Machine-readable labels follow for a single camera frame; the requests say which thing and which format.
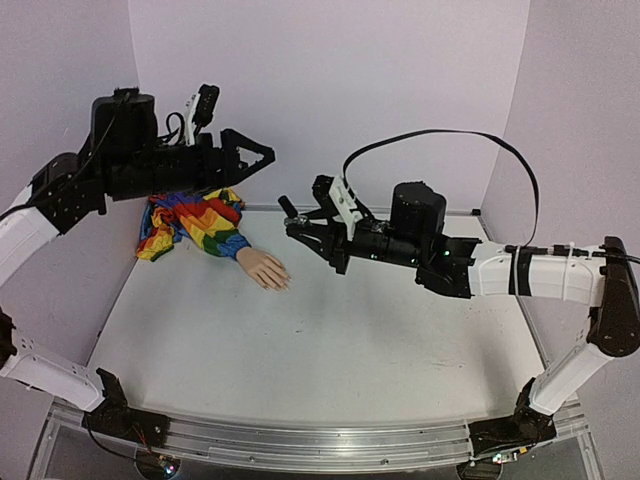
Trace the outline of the glitter nail polish bottle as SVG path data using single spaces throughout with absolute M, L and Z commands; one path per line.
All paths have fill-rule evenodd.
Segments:
M 286 227 L 289 226 L 303 226 L 309 222 L 308 218 L 305 215 L 298 215 L 295 217 L 287 217 L 284 219 L 284 225 Z

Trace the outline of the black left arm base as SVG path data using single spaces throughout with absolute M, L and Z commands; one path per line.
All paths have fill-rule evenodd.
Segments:
M 92 433 L 138 442 L 148 447 L 164 447 L 168 437 L 168 416 L 129 405 L 119 379 L 98 368 L 101 381 L 99 403 L 83 414 L 82 426 Z

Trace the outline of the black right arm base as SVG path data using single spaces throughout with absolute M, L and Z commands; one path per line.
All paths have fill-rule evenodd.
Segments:
M 556 438 L 553 416 L 542 414 L 530 406 L 531 378 L 518 395 L 511 415 L 478 420 L 469 424 L 472 457 L 484 459 L 501 452 L 531 448 Z

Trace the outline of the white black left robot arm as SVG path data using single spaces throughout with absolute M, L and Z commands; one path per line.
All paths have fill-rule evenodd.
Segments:
M 97 98 L 81 150 L 48 162 L 2 213 L 1 279 L 88 214 L 106 214 L 108 199 L 233 187 L 274 163 L 272 148 L 233 129 L 218 141 L 205 132 L 219 95 L 214 85 L 200 86 L 175 143 L 158 133 L 152 95 L 132 87 Z

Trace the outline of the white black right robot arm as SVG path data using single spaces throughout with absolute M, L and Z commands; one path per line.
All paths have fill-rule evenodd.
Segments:
M 286 196 L 287 236 L 306 245 L 338 274 L 351 258 L 414 269 L 416 284 L 440 296 L 515 296 L 585 305 L 589 324 L 575 346 L 535 378 L 526 406 L 553 415 L 608 362 L 639 348 L 638 287 L 622 241 L 599 246 L 532 247 L 444 234 L 445 198 L 423 182 L 395 186 L 386 220 L 366 212 L 341 178 L 320 175 L 318 209 L 300 213 Z

